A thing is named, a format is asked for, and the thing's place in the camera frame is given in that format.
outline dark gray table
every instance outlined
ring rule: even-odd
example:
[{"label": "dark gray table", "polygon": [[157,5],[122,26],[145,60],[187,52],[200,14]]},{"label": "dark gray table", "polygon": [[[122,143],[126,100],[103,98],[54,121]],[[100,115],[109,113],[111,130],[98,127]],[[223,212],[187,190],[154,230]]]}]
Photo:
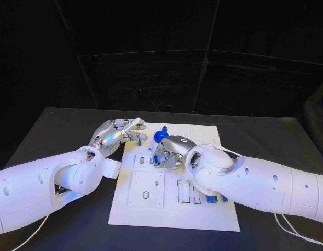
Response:
[{"label": "dark gray table", "polygon": [[[323,156],[293,118],[190,115],[131,111],[46,108],[7,166],[73,151],[106,119],[141,117],[147,122],[216,125],[221,146],[323,174]],[[122,147],[109,158],[121,160]],[[240,232],[108,225],[116,181],[103,178],[95,192],[50,214],[20,250],[323,250],[286,234],[272,214],[236,204]],[[288,217],[296,231],[323,241],[323,224]],[[40,221],[0,235],[0,250],[11,250]]]}]

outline blue object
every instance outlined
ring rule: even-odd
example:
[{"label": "blue object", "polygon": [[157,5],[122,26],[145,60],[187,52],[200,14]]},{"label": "blue object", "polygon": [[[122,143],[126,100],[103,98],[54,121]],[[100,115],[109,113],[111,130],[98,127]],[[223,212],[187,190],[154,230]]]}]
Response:
[{"label": "blue object", "polygon": [[223,202],[227,202],[227,198],[224,195],[221,195]]},{"label": "blue object", "polygon": [[157,131],[155,134],[154,134],[154,141],[155,141],[155,143],[159,143],[161,139],[165,138],[165,137],[168,137],[167,127],[162,126],[162,130]]},{"label": "blue object", "polygon": [[217,197],[216,196],[206,196],[206,202],[207,203],[216,203],[217,202]]}]

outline robotic hand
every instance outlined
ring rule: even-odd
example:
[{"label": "robotic hand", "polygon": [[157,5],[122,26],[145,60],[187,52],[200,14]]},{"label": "robotic hand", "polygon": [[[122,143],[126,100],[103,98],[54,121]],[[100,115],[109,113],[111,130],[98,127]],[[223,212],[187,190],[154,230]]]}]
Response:
[{"label": "robotic hand", "polygon": [[144,134],[131,131],[144,129],[142,123],[139,118],[108,120],[87,146],[0,171],[0,234],[33,223],[89,194],[102,176],[116,178],[119,162],[105,157],[119,142],[147,140]]},{"label": "robotic hand", "polygon": [[323,175],[243,157],[204,142],[195,146],[180,136],[161,139],[154,160],[155,167],[181,167],[203,194],[220,193],[256,210],[323,222]]}]

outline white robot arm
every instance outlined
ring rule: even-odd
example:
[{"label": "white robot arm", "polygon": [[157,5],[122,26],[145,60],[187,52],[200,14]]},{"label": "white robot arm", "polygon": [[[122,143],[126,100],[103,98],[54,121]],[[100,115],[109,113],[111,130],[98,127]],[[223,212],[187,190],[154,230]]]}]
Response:
[{"label": "white robot arm", "polygon": [[292,169],[270,161],[230,158],[227,149],[168,136],[157,146],[155,165],[184,168],[198,191],[224,195],[256,210],[290,214],[323,222],[323,175]]},{"label": "white robot arm", "polygon": [[144,129],[142,123],[139,118],[108,120],[87,146],[0,171],[0,234],[33,223],[89,194],[102,176],[116,178],[119,162],[105,157],[119,141],[147,140],[144,134],[131,131]]}]

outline white board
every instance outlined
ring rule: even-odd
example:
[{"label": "white board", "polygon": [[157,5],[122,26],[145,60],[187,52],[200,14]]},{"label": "white board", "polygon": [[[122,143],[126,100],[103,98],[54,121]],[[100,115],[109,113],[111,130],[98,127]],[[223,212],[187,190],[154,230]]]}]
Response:
[{"label": "white board", "polygon": [[[141,146],[136,142],[125,144],[108,224],[239,232],[233,202],[221,202],[221,196],[217,195],[217,203],[207,203],[206,195],[193,189],[184,171],[154,168],[149,163],[157,147],[152,136],[162,126],[167,127],[168,135],[191,139],[195,145],[207,142],[220,146],[216,126],[145,125],[147,129],[139,132],[148,136],[148,140]],[[178,202],[178,199],[187,201],[187,195],[188,203]]]}]

